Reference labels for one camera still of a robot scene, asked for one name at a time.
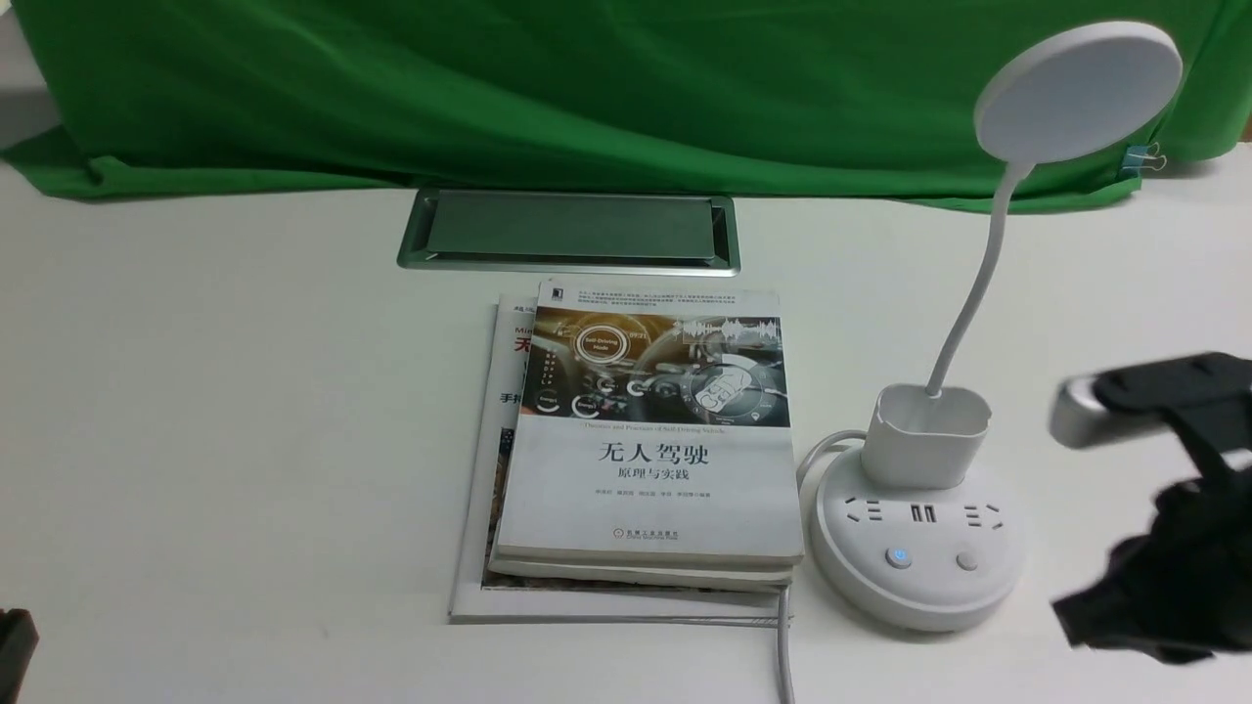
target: table surface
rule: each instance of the table surface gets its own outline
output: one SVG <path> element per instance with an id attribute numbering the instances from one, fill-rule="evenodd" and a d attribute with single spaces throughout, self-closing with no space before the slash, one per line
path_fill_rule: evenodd
<path id="1" fill-rule="evenodd" d="M 1249 660 L 1072 651 L 1048 603 L 1102 572 L 1189 475 L 1168 437 L 1055 445 L 1058 380 L 1252 356 L 1252 148 L 1118 207 L 1014 217 L 950 382 L 995 411 L 980 460 L 1030 559 L 970 633 L 890 633 L 811 561 L 799 701 L 1241 701 Z M 448 626 L 492 306 L 538 274 L 396 266 L 412 193 L 83 204 L 0 165 L 0 606 L 43 641 L 23 704 L 775 701 L 772 633 Z M 878 200 L 739 199 L 742 274 L 775 288 L 795 448 L 924 382 L 987 220 Z"/>

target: desk lamp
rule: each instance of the desk lamp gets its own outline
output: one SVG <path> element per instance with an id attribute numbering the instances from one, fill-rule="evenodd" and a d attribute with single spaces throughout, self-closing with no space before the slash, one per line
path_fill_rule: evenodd
<path id="1" fill-rule="evenodd" d="M 944 377 L 987 292 L 1009 200 L 1037 164 L 1112 147 L 1157 115 L 1182 76 L 1169 35 L 1132 21 L 1072 29 L 1009 61 L 974 108 L 978 143 L 1005 163 L 992 202 L 987 253 L 925 386 L 888 386 L 869 431 L 834 433 L 800 479 L 839 442 L 864 440 L 823 476 L 810 521 L 826 579 L 855 606 L 916 630 L 954 631 L 988 616 L 1013 590 L 1025 556 L 1022 516 L 972 467 L 992 412 Z"/>

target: white cable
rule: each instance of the white cable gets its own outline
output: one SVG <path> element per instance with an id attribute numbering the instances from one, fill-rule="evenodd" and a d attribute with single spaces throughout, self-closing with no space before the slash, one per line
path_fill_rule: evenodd
<path id="1" fill-rule="evenodd" d="M 796 486 L 804 485 L 804 477 L 809 474 L 809 467 L 823 455 L 833 451 L 836 445 L 845 440 L 865 440 L 863 430 L 841 430 L 823 437 L 809 450 L 809 453 L 800 461 L 795 470 Z M 779 594 L 779 623 L 777 623 L 777 655 L 779 655 L 779 701 L 781 704 L 795 704 L 795 690 L 791 686 L 791 649 L 788 641 L 788 631 L 791 628 L 791 588 L 785 586 Z"/>
<path id="2" fill-rule="evenodd" d="M 795 704 L 795 690 L 791 689 L 791 651 L 786 633 L 791 629 L 788 620 L 791 614 L 791 588 L 782 588 L 779 594 L 779 701 Z"/>
<path id="3" fill-rule="evenodd" d="M 804 460 L 800 460 L 800 466 L 795 470 L 796 486 L 804 484 L 805 475 L 809 474 L 809 468 L 818 461 L 818 457 L 830 452 L 836 445 L 845 440 L 865 440 L 865 431 L 841 430 L 819 440 L 818 443 L 813 446 L 813 450 L 809 450 L 809 453 L 804 456 Z"/>
<path id="4" fill-rule="evenodd" d="M 1004 220 L 1009 214 L 1009 200 L 1013 199 L 1013 190 L 1017 188 L 1017 184 L 1022 183 L 1022 179 L 1030 174 L 1030 169 L 1033 168 L 1034 164 L 1007 164 L 1004 167 L 1004 178 L 995 187 L 995 197 L 992 198 L 992 225 L 990 232 L 987 234 L 987 252 L 983 254 L 983 266 L 978 268 L 978 276 L 974 277 L 974 286 L 969 289 L 965 306 L 962 307 L 960 314 L 957 316 L 957 322 L 953 323 L 952 331 L 948 333 L 948 339 L 944 341 L 943 348 L 939 351 L 939 358 L 935 360 L 935 368 L 930 372 L 930 381 L 926 382 L 926 396 L 931 398 L 939 396 L 939 390 L 943 388 L 943 380 L 948 376 L 948 367 L 952 366 L 952 358 L 957 356 L 957 347 L 960 347 L 960 339 L 965 337 L 965 331 L 969 329 L 969 323 L 973 322 L 974 313 L 978 312 L 978 306 L 983 302 L 983 296 L 987 294 L 987 287 L 992 283 L 992 274 L 995 273 L 995 262 L 999 261 L 1000 247 L 1004 244 Z"/>

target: binder clip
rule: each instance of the binder clip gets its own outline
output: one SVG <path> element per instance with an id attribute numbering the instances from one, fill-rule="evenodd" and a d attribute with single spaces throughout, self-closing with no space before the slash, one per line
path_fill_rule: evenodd
<path id="1" fill-rule="evenodd" d="M 1139 175 L 1143 169 L 1159 172 L 1166 168 L 1169 160 L 1161 154 L 1161 143 L 1133 144 L 1126 149 L 1122 158 L 1122 167 L 1118 169 L 1118 178 L 1132 178 Z"/>

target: round power strip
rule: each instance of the round power strip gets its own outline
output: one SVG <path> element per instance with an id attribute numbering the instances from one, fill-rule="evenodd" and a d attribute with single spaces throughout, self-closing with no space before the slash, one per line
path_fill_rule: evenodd
<path id="1" fill-rule="evenodd" d="M 826 468 L 810 521 L 813 552 L 834 586 L 883 621 L 924 631 L 972 628 L 1022 574 L 1023 526 L 973 467 L 945 490 L 871 484 L 860 448 Z"/>

